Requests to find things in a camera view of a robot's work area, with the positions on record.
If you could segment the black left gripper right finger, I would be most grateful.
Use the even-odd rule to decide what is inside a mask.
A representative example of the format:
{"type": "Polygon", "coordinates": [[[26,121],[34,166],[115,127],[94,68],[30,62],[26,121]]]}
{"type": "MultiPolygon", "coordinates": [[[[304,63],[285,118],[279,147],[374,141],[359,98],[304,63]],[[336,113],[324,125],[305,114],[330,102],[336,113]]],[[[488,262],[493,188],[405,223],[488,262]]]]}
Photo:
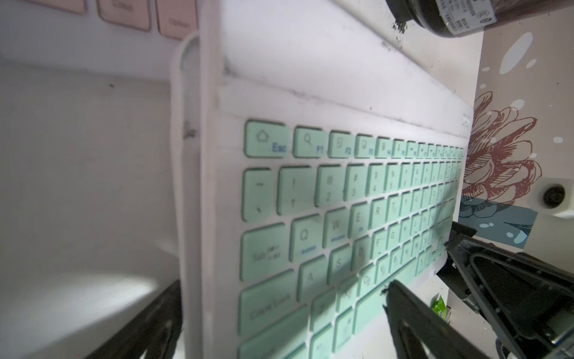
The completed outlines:
{"type": "Polygon", "coordinates": [[[486,358],[400,281],[387,288],[385,306],[398,358],[486,358]]]}

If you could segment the pink keyboard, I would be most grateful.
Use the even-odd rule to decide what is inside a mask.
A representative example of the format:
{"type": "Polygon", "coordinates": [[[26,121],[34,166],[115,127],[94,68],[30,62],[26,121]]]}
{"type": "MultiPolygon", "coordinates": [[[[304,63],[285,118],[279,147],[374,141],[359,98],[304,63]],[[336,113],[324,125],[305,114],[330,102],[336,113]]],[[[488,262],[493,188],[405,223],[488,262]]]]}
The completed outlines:
{"type": "Polygon", "coordinates": [[[186,358],[203,357],[200,36],[181,41],[170,65],[170,157],[186,358]]]}
{"type": "Polygon", "coordinates": [[[195,1],[2,1],[1,57],[166,80],[179,42],[198,30],[195,1]]]}

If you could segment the pink keyboard back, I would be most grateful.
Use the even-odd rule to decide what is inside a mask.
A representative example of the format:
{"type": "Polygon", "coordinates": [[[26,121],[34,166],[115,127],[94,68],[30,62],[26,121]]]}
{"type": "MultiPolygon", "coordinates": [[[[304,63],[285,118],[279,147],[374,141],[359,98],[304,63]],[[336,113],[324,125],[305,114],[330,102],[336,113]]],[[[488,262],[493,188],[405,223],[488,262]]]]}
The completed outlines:
{"type": "Polygon", "coordinates": [[[179,42],[198,30],[195,1],[2,1],[1,57],[166,80],[179,42]]]}

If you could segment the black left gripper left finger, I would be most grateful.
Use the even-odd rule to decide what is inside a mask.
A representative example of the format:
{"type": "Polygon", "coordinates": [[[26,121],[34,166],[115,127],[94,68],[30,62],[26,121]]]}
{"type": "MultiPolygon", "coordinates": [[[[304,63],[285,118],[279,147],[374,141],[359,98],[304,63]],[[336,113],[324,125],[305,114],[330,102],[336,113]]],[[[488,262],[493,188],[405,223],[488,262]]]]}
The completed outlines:
{"type": "Polygon", "coordinates": [[[175,281],[88,357],[172,358],[181,332],[181,283],[175,281]]]}

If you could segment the green packet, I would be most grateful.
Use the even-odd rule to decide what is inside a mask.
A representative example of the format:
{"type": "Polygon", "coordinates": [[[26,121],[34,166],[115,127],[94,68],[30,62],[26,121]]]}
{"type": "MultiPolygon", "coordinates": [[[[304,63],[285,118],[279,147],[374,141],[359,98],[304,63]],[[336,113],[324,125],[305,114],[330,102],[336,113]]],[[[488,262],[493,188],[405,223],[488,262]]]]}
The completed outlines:
{"type": "Polygon", "coordinates": [[[447,320],[448,307],[447,307],[447,305],[446,305],[446,303],[445,303],[445,301],[441,295],[439,295],[433,299],[430,308],[440,318],[442,318],[443,320],[447,320]]]}

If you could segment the steel rice cooker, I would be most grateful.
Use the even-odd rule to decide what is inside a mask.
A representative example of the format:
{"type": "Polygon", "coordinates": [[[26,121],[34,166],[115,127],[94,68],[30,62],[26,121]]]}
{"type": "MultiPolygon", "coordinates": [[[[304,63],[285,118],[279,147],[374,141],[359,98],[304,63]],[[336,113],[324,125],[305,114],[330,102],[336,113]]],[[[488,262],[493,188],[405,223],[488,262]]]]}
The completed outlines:
{"type": "Polygon", "coordinates": [[[396,22],[440,37],[464,37],[573,6],[572,0],[387,0],[396,22]]]}

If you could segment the green keyboard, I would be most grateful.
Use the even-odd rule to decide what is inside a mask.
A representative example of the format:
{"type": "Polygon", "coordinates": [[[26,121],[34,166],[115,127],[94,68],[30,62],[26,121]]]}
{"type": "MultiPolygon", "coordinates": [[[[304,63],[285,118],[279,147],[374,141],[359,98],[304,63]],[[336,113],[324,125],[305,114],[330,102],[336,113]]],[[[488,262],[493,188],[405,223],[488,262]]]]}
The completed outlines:
{"type": "Polygon", "coordinates": [[[332,1],[200,13],[206,358],[394,358],[424,299],[472,107],[332,1]]]}

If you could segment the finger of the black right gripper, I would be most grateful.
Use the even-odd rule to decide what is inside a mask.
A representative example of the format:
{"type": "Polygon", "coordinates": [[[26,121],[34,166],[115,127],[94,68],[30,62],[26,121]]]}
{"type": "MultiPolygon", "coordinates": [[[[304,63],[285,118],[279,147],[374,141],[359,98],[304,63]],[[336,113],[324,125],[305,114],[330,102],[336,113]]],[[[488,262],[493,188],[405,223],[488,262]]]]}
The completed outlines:
{"type": "Polygon", "coordinates": [[[438,275],[496,333],[500,358],[573,357],[573,275],[451,223],[438,275]]]}

